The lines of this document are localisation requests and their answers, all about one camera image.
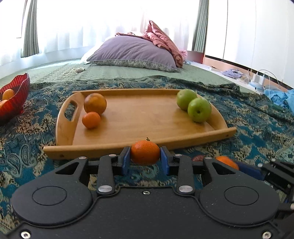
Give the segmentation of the small mandarin with stem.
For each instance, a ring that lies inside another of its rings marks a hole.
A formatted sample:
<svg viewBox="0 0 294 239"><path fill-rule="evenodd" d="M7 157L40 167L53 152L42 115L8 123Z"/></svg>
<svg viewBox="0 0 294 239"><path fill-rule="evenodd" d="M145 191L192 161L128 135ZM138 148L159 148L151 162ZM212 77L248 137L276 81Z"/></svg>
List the small mandarin with stem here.
<svg viewBox="0 0 294 239"><path fill-rule="evenodd" d="M138 165L153 165L160 158L160 148L150 140L140 140L131 146L131 160Z"/></svg>

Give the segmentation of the green apple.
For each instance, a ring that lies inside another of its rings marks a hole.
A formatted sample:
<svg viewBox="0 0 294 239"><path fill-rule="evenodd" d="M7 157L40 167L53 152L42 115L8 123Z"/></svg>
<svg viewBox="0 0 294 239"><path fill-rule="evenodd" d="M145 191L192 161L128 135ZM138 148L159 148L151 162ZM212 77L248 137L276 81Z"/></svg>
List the green apple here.
<svg viewBox="0 0 294 239"><path fill-rule="evenodd" d="M182 89L177 93L176 103L181 110L187 111L189 103L195 98L197 98L196 91Z"/></svg>
<svg viewBox="0 0 294 239"><path fill-rule="evenodd" d="M189 103L187 112L194 122L203 123L210 117L212 107L205 98L195 98Z"/></svg>

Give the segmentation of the dark red date fruit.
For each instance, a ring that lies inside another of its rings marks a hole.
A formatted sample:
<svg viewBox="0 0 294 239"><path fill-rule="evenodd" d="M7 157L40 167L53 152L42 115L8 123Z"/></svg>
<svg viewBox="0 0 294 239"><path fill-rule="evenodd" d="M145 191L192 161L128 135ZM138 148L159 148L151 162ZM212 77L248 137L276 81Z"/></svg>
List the dark red date fruit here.
<svg viewBox="0 0 294 239"><path fill-rule="evenodd" d="M192 161L202 162L204 158L205 158L204 155L196 155L195 157L193 157Z"/></svg>

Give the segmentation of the blue paisley patterned cloth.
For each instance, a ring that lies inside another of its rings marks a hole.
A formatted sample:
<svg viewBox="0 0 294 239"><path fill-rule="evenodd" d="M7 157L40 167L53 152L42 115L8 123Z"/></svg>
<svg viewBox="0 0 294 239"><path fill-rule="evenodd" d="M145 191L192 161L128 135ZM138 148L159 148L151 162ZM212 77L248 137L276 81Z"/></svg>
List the blue paisley patterned cloth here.
<svg viewBox="0 0 294 239"><path fill-rule="evenodd" d="M229 139L179 149L179 153L190 157L224 155L253 165L272 159L293 162L292 113L266 96L247 93L232 83L213 85L164 76L33 83L23 114L1 126L2 233L19 223L10 202L15 190L59 165L43 148L55 144L55 125L63 102L74 91L124 88L195 90L215 105L228 126L237 128Z"/></svg>

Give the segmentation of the wooden serving tray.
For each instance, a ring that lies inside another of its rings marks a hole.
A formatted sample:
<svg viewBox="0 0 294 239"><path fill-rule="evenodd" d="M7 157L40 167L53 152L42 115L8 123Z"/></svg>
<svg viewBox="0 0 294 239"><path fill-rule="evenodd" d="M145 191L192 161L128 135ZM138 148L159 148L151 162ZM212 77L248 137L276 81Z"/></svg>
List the wooden serving tray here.
<svg viewBox="0 0 294 239"><path fill-rule="evenodd" d="M236 133L217 108L212 108L206 122L193 122L177 106L176 89L105 89L98 93L106 98L107 108L93 130L82 124L84 100L91 91L75 91L64 101L56 122L56 144L43 149L49 158L119 154L143 139L172 150L227 139Z"/></svg>

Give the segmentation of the large brownish orange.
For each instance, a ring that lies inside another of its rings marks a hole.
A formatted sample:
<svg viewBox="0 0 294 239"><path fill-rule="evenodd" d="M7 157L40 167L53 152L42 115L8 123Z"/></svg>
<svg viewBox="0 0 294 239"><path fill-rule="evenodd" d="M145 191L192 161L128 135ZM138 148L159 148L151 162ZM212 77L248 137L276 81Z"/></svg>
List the large brownish orange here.
<svg viewBox="0 0 294 239"><path fill-rule="evenodd" d="M101 115L107 108L106 98L98 93L88 95L84 100L84 110L86 113L96 112Z"/></svg>

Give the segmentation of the light blue cloth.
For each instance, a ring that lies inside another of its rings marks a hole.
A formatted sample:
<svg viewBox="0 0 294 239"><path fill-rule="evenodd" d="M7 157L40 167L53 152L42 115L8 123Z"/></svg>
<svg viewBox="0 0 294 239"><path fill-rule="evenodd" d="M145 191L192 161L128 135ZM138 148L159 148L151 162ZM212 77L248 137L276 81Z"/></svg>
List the light blue cloth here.
<svg viewBox="0 0 294 239"><path fill-rule="evenodd" d="M275 105L287 108L294 113L294 89L287 92L279 90L264 90L266 95Z"/></svg>

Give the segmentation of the white charger device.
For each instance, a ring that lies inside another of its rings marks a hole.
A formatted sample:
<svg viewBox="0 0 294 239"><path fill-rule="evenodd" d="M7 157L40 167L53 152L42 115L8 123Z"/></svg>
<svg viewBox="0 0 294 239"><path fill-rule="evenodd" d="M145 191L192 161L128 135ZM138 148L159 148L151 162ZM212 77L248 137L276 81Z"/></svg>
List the white charger device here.
<svg viewBox="0 0 294 239"><path fill-rule="evenodd" d="M264 82L266 77L268 77L269 82L272 81L277 83L280 86L280 83L274 73L271 71L268 71L266 69L260 69L258 70L252 77L252 79L249 81L249 85L254 87L256 90L263 90L264 87Z"/></svg>

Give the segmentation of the green quilted bedspread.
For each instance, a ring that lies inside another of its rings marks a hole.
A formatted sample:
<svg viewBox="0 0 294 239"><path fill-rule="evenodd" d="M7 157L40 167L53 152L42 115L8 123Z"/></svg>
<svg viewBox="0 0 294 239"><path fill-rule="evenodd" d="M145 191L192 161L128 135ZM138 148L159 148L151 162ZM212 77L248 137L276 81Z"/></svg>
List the green quilted bedspread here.
<svg viewBox="0 0 294 239"><path fill-rule="evenodd" d="M98 80L98 79L138 79L151 76L164 76L169 78L183 79L203 84L221 85L235 83L240 90L252 93L253 90L241 85L240 81L226 79L207 69L194 65L185 64L177 73L163 72L144 68L98 66L95 64L80 64L80 60L55 62L38 67L28 68L6 77L1 78L1 87L10 83L16 75L29 73L31 83L59 82L69 80Z"/></svg>

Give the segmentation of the blue-grey cloth on floor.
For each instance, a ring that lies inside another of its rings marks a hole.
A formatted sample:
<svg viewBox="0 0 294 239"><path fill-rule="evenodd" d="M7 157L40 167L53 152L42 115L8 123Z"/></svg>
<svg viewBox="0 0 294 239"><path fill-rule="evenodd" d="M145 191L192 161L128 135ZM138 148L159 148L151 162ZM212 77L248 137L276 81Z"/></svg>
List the blue-grey cloth on floor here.
<svg viewBox="0 0 294 239"><path fill-rule="evenodd" d="M229 69L222 72L222 75L227 76L232 79L239 79L243 76L243 73L238 69Z"/></svg>

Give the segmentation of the white pillow behind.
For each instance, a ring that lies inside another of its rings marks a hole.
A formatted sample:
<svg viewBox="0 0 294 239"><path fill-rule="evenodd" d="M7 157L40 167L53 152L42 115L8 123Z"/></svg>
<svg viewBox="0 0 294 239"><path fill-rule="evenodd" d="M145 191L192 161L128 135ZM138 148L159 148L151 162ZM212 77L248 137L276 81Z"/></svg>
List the white pillow behind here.
<svg viewBox="0 0 294 239"><path fill-rule="evenodd" d="M87 59L94 54L96 50L100 48L100 45L92 47L90 50L88 50L80 59L80 64L88 64Z"/></svg>

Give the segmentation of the purple pillow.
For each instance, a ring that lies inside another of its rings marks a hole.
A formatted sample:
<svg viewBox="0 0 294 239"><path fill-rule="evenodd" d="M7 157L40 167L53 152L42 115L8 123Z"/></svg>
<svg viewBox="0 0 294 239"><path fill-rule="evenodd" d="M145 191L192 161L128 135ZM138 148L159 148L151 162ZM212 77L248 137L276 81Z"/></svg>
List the purple pillow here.
<svg viewBox="0 0 294 239"><path fill-rule="evenodd" d="M178 72L172 54L152 42L134 36L115 36L106 40L86 62L96 65L146 68Z"/></svg>

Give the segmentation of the red glass fruit bowl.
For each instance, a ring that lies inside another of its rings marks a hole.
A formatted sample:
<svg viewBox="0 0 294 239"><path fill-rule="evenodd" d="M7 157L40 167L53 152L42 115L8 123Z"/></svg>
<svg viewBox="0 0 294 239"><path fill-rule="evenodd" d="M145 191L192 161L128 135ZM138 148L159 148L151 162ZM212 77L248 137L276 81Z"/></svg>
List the red glass fruit bowl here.
<svg viewBox="0 0 294 239"><path fill-rule="evenodd" d="M15 92L15 95L1 108L1 125L23 112L23 106L28 97L29 87L30 76L28 73L24 73L15 76L9 84L1 88L1 101L3 100L3 93L5 90L13 89Z"/></svg>

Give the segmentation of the right green curtain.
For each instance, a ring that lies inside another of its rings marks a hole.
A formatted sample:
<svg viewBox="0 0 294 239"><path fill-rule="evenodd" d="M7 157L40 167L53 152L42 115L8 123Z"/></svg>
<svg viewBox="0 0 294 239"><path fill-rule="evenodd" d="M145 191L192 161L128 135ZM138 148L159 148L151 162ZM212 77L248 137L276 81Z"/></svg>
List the right green curtain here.
<svg viewBox="0 0 294 239"><path fill-rule="evenodd" d="M205 50L208 23L208 6L209 0L199 1L198 17L193 36L192 50L200 53L204 53Z"/></svg>

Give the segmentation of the green curtain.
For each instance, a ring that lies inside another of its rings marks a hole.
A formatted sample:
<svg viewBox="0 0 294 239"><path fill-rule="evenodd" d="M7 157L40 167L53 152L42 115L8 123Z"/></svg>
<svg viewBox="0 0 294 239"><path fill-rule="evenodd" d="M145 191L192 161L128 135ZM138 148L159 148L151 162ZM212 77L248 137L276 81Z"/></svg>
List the green curtain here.
<svg viewBox="0 0 294 239"><path fill-rule="evenodd" d="M37 0L25 1L21 28L20 57L30 57L39 53L37 36Z"/></svg>
<svg viewBox="0 0 294 239"><path fill-rule="evenodd" d="M192 50L200 53L204 53L205 50L208 23L208 6L209 0L199 1L198 17L193 36Z"/></svg>

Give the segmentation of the orange in bowl lower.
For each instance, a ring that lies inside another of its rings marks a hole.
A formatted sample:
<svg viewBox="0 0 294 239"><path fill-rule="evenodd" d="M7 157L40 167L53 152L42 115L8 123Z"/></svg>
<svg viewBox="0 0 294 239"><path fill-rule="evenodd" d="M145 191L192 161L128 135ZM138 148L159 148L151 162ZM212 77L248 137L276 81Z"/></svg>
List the orange in bowl lower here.
<svg viewBox="0 0 294 239"><path fill-rule="evenodd" d="M3 105L4 105L7 101L8 101L8 100L2 100L2 101L0 101L0 108L2 108Z"/></svg>

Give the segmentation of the orange in bowl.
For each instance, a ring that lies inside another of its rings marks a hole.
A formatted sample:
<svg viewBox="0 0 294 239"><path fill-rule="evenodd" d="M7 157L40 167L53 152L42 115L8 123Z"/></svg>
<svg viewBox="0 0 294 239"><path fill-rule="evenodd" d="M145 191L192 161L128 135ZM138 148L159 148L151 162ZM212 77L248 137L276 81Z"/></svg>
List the orange in bowl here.
<svg viewBox="0 0 294 239"><path fill-rule="evenodd" d="M3 93L3 100L9 100L10 98L12 98L15 95L15 92L13 89L7 89L4 91Z"/></svg>
<svg viewBox="0 0 294 239"><path fill-rule="evenodd" d="M2 101L0 101L0 108L2 108L3 105L4 105L7 101L8 101L8 100L2 100Z"/></svg>

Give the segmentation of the orange in bowl upper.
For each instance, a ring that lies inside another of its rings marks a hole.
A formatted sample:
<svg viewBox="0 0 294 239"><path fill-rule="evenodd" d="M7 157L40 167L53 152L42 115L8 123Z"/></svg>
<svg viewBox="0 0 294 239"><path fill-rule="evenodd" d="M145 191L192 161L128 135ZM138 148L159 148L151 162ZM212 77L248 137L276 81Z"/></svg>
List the orange in bowl upper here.
<svg viewBox="0 0 294 239"><path fill-rule="evenodd" d="M13 89L7 89L4 91L3 93L3 100L9 100L10 98L12 98L15 95L15 92Z"/></svg>

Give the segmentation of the pink crumpled blanket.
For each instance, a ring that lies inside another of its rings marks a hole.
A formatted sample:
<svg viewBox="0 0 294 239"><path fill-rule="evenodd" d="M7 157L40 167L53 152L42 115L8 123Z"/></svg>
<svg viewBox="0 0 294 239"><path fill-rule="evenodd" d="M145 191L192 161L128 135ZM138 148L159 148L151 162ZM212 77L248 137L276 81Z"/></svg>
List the pink crumpled blanket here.
<svg viewBox="0 0 294 239"><path fill-rule="evenodd" d="M174 42L169 36L162 31L156 23L149 20L148 26L142 35L135 35L132 32L129 33L116 33L115 36L130 36L140 39L144 39L152 42L156 47L167 50L173 57L176 67L182 68L184 64L184 58L182 52L177 48Z"/></svg>

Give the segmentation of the left green curtain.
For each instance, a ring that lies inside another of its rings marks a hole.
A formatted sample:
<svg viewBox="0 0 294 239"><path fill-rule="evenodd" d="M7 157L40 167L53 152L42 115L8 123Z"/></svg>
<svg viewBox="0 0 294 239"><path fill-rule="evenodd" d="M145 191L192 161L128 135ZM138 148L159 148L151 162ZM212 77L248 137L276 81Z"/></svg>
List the left green curtain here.
<svg viewBox="0 0 294 239"><path fill-rule="evenodd" d="M20 57L30 57L39 53L37 36L37 0L25 1L21 28Z"/></svg>

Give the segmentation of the white sheer curtain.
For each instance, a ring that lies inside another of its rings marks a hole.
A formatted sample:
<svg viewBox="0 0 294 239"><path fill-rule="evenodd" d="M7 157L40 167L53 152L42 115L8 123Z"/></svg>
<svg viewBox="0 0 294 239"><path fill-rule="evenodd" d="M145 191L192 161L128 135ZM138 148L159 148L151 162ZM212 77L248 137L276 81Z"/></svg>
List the white sheer curtain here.
<svg viewBox="0 0 294 239"><path fill-rule="evenodd" d="M1 1L1 65L20 59L25 1ZM39 54L92 47L155 22L179 49L192 45L199 1L37 1Z"/></svg>

